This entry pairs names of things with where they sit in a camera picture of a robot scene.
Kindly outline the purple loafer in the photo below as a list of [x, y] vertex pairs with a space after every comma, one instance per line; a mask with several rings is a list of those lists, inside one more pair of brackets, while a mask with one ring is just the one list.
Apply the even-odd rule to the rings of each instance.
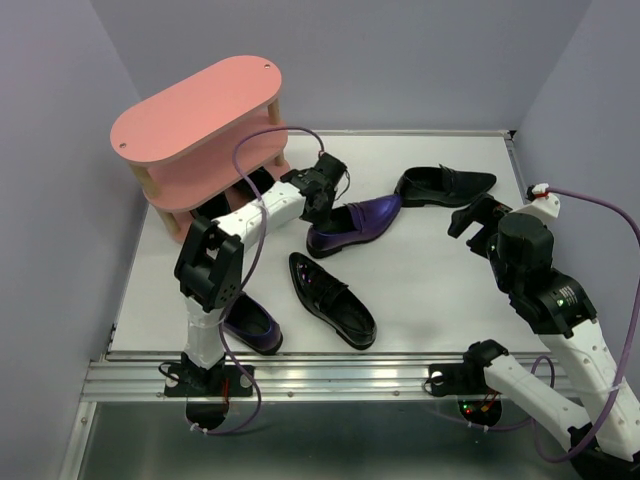
[[237, 340], [264, 356], [275, 355], [284, 340], [278, 322], [245, 292], [233, 303], [223, 325]]
[[310, 226], [307, 251], [313, 258], [321, 259], [346, 247], [372, 242], [391, 226], [401, 207], [400, 196], [391, 194], [335, 208], [327, 221]]

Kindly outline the green loafer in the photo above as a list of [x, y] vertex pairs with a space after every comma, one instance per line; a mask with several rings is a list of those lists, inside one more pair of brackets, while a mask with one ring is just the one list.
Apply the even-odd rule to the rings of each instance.
[[231, 207], [224, 192], [216, 195], [207, 202], [190, 211], [193, 218], [205, 217], [214, 220], [218, 217], [228, 215]]
[[[248, 178], [261, 195], [266, 193], [275, 183], [273, 176], [264, 167], [251, 172]], [[244, 178], [236, 182], [232, 188], [246, 199], [254, 200], [256, 198], [255, 192]]]

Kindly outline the glossy black loafer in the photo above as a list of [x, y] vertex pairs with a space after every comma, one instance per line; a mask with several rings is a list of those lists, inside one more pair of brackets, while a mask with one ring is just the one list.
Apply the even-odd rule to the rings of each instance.
[[327, 323], [356, 350], [370, 348], [377, 337], [376, 322], [349, 286], [299, 252], [289, 255], [293, 288], [302, 306]]

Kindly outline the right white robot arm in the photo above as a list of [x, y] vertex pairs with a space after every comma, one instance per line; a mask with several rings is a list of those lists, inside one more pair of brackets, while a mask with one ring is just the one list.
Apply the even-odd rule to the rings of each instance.
[[453, 213], [449, 236], [472, 223], [467, 245], [487, 259], [498, 289], [564, 369], [580, 403], [527, 372], [494, 340], [472, 344], [461, 363], [443, 369], [438, 395], [494, 390], [507, 395], [561, 444], [566, 459], [591, 457], [639, 468], [639, 400], [625, 379], [627, 351], [614, 359], [596, 309], [579, 282], [553, 267], [555, 191], [538, 185], [527, 205], [512, 209], [489, 194]]

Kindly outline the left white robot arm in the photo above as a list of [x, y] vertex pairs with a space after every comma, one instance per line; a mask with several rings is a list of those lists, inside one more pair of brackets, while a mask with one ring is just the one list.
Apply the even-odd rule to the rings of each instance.
[[240, 209], [192, 221], [174, 276], [187, 311], [183, 362], [191, 366], [187, 379], [199, 393], [213, 393], [222, 384], [218, 364], [225, 350], [219, 324], [224, 309], [244, 289], [245, 251], [255, 246], [260, 253], [266, 236], [292, 220], [317, 224], [328, 219], [338, 184], [347, 175], [346, 164], [323, 153], [314, 166], [287, 172]]

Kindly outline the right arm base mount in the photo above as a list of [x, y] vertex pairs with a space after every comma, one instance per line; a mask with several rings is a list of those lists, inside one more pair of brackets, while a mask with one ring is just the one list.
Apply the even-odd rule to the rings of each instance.
[[423, 390], [436, 398], [449, 395], [480, 395], [489, 392], [484, 370], [509, 351], [495, 340], [475, 342], [460, 363], [435, 363], [428, 367]]

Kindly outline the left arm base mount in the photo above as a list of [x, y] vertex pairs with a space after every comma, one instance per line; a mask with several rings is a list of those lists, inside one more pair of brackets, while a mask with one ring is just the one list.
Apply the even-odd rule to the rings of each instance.
[[241, 383], [243, 374], [233, 365], [222, 362], [210, 370], [180, 362], [162, 362], [158, 366], [164, 377], [164, 395], [169, 398], [249, 398], [251, 383]]

